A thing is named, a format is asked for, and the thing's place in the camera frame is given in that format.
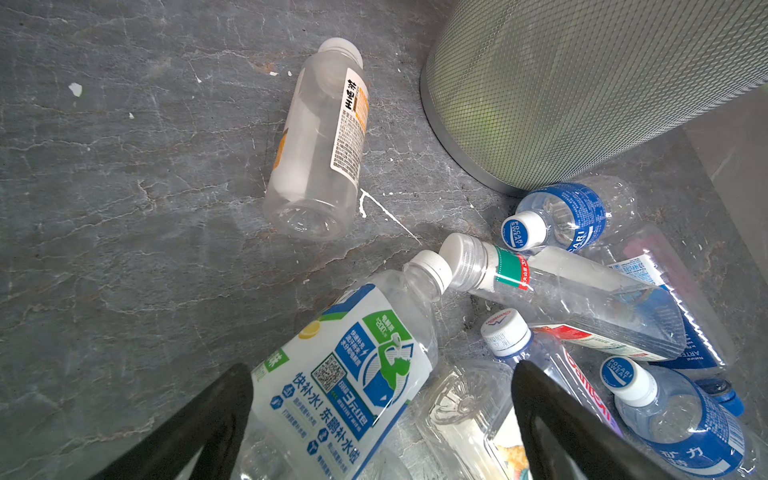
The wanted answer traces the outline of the clear bottle orange white label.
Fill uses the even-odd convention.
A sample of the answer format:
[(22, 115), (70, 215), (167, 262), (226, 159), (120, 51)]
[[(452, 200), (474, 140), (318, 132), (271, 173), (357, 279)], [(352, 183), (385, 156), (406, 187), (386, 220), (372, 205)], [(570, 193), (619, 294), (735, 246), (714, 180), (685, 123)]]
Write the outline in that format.
[(265, 215), (287, 235), (331, 241), (349, 231), (370, 110), (363, 66), (339, 37), (302, 66), (264, 199)]

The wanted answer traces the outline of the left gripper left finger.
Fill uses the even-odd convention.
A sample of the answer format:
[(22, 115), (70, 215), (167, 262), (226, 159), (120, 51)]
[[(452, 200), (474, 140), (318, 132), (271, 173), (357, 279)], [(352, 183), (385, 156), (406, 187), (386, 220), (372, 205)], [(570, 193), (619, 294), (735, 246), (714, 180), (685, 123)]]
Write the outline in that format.
[(228, 479), (253, 401), (248, 367), (226, 370), (149, 436), (95, 479), (174, 479), (193, 459), (192, 479)]

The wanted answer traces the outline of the bottle with green blue label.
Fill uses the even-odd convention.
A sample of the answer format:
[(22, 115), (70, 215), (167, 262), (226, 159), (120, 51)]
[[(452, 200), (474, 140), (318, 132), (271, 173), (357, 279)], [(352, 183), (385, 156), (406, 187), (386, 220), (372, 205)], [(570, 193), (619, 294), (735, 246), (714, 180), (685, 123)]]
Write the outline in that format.
[(355, 479), (438, 364), (453, 278), (423, 250), (357, 282), (251, 372), (235, 479)]

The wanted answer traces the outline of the Pocari bottle blue label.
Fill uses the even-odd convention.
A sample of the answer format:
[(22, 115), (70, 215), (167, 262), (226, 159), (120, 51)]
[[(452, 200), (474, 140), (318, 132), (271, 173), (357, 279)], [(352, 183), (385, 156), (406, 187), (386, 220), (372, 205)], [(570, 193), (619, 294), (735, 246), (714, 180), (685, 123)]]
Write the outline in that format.
[(767, 477), (767, 443), (688, 377), (622, 356), (600, 375), (624, 424), (671, 466), (701, 479)]

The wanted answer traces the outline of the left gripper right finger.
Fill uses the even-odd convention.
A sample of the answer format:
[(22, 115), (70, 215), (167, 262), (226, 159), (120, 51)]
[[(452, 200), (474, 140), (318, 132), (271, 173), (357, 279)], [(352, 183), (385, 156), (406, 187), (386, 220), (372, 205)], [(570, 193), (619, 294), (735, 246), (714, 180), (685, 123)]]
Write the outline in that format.
[(535, 479), (671, 479), (530, 361), (514, 369), (511, 397)]

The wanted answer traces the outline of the bottle dark blue label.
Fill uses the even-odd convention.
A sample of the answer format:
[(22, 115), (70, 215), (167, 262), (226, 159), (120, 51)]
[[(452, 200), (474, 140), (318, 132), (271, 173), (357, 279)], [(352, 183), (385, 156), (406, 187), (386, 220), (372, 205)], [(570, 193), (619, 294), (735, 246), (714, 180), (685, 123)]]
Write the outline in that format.
[(737, 359), (731, 335), (658, 227), (639, 225), (605, 245), (603, 254), (608, 266), (668, 291), (681, 312), (686, 347), (657, 364), (692, 379), (723, 377)]

